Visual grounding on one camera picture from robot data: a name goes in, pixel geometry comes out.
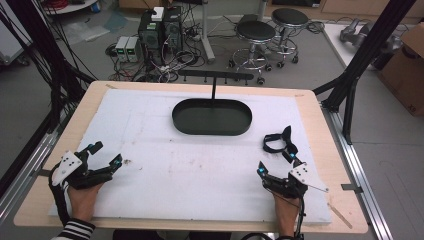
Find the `white side table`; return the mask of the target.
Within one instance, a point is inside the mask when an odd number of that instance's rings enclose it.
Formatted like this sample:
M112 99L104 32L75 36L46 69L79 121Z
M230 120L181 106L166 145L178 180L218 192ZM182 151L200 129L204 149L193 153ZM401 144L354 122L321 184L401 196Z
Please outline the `white side table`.
M359 32L356 32L356 27L359 23L359 19L354 19L346 26L339 24L325 25L325 35L332 43L333 49L337 52L339 60L343 63L344 67L350 64L360 45L374 26L374 22L368 22L361 26ZM367 69L381 70L394 55L394 52L402 47L400 37L409 30L410 28L405 24L398 25L379 49Z

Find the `aluminium rail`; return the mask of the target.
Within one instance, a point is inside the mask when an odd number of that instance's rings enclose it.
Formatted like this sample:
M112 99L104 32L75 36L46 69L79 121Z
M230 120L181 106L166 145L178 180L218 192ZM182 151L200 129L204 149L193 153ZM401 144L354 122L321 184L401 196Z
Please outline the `aluminium rail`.
M50 118L51 113L48 113L0 178L0 226L7 220L10 212L35 178L40 174L48 173L47 170L42 169L42 166L69 122L70 114L62 112L59 123L55 126L50 124Z
M333 113L322 107L327 125L339 149L342 162L350 179L350 184L361 186L363 192L355 194L359 200L367 225L377 240L394 240L387 221L380 209L364 168L352 144L342 134L343 120L339 113Z

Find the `black round stool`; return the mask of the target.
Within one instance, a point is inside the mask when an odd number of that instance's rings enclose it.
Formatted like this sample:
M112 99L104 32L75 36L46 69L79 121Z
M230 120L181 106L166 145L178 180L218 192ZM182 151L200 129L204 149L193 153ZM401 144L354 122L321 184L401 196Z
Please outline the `black round stool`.
M281 56L276 66L283 68L288 56L292 57L292 63L297 64L299 60L299 48L293 41L293 37L306 27L309 18L299 10L279 8L272 12L271 20L275 24L274 30L276 35L269 47L272 52Z
M261 47L274 38L274 29L265 22L251 20L239 22L235 32L239 39L249 43L249 47L237 49L230 57L228 66L236 68L236 72L240 69L257 71L257 83L263 85L265 78L262 71L271 71L272 66Z

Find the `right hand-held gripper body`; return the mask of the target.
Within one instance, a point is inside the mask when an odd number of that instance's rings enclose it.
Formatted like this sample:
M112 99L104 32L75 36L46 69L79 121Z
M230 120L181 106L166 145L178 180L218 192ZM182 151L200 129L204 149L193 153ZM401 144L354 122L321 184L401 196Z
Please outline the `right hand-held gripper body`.
M329 188L320 179L318 174L309 169L307 163L294 167L288 172L286 178L279 178L269 173L270 179L262 180L262 186L285 198L302 198L306 191L312 187L322 192L328 192Z

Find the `person's left hand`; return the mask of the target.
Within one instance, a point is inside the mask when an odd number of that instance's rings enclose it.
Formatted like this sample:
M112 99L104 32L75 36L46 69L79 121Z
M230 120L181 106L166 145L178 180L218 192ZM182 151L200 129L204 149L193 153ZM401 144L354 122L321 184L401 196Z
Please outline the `person's left hand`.
M77 190L69 187L67 192L71 203L72 214L75 219L90 222L94 211L97 195L102 184L90 187L88 189Z

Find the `thin wooden stick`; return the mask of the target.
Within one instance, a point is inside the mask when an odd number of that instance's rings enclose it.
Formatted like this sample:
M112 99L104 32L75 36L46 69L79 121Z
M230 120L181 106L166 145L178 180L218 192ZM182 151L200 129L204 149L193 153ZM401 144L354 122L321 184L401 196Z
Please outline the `thin wooden stick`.
M327 203L329 209L349 228L353 229L353 225L344 217L344 215L332 204Z

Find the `grey table leg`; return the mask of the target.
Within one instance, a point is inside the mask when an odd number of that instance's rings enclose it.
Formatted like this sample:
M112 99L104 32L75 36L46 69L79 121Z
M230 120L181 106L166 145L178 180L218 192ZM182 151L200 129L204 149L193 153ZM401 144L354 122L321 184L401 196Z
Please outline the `grey table leg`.
M202 6L202 35L201 42L206 54L206 59L208 64L212 64L215 62L215 54L211 47L209 38L208 38L208 0L201 0Z

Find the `brown cardboard box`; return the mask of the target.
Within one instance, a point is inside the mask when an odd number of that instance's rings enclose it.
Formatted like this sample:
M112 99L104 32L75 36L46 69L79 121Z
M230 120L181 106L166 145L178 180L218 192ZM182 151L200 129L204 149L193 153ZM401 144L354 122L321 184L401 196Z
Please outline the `brown cardboard box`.
M379 79L413 116L424 116L424 22L404 33Z

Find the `grey metal bracket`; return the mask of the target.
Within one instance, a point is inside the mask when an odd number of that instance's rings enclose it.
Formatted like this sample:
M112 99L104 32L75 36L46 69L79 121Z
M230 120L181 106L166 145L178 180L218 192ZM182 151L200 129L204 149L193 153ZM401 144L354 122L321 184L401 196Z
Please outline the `grey metal bracket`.
M355 184L342 184L341 187L344 191L353 191L355 194L361 194L363 192L362 187Z

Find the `clear plastic sheet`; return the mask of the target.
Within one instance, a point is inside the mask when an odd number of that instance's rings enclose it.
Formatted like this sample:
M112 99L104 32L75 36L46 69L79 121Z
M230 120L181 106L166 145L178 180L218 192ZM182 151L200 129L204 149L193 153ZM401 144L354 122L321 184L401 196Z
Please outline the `clear plastic sheet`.
M63 27L64 35L70 45L85 41L91 42L109 33L124 28L128 20L120 13L113 12L103 25L90 26L89 19L83 22L69 23Z

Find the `black metal frame post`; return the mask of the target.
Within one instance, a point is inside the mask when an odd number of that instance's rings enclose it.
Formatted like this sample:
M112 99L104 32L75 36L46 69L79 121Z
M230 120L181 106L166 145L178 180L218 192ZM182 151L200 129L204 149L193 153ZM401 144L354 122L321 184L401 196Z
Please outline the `black metal frame post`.
M6 0L12 12L32 40L28 47L16 30L19 27L7 16L0 14L0 20L17 39L35 63L40 75L51 89L51 111L48 114L49 131L61 125L61 113L69 113L82 100L86 85L96 81L67 61L32 0Z
M345 102L341 133L349 145L352 144L351 127L358 81L383 43L394 32L416 1L389 0L345 70L334 80L313 90L315 95L331 90L330 95L322 102L323 107L330 112L338 112L341 103Z

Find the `person's right hand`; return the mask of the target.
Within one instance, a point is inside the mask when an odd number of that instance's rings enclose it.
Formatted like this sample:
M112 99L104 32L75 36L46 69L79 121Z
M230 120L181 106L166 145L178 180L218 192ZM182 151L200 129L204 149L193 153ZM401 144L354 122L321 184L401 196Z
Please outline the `person's right hand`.
M299 214L300 199L285 198L273 194L277 228L280 236L294 237L295 223Z

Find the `black oval tray hanger stand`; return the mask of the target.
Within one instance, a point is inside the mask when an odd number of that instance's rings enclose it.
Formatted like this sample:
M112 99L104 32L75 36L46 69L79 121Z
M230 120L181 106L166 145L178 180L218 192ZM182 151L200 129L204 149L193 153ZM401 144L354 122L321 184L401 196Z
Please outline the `black oval tray hanger stand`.
M252 74L202 70L179 70L178 74L213 80L210 98L189 98L175 105L172 119L178 131L188 135L238 136L250 128L250 107L238 100L218 99L216 89L218 78L247 82L253 79Z

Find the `grey power supply unit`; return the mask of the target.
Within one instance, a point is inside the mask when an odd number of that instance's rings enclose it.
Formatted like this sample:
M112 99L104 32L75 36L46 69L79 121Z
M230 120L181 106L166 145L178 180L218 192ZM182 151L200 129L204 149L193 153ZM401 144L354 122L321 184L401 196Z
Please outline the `grey power supply unit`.
M126 54L126 45L129 38L126 36L121 36L115 45L115 51L120 62L127 62L128 57Z
M138 37L130 37L126 44L126 53L129 62L138 62L141 58L141 46Z

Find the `white foam mat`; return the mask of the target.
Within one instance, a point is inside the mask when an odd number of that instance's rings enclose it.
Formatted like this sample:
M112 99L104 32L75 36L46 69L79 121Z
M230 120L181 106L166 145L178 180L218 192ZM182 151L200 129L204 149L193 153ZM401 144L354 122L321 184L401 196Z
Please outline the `white foam mat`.
M103 147L92 169L121 155L123 165L100 190L98 217L155 220L272 222L274 200L257 174L287 176L291 166L262 148L265 135L292 130L299 158L315 167L298 104L293 97L238 95L250 107L250 128L238 136L187 135L172 110L189 92L108 90L80 142Z

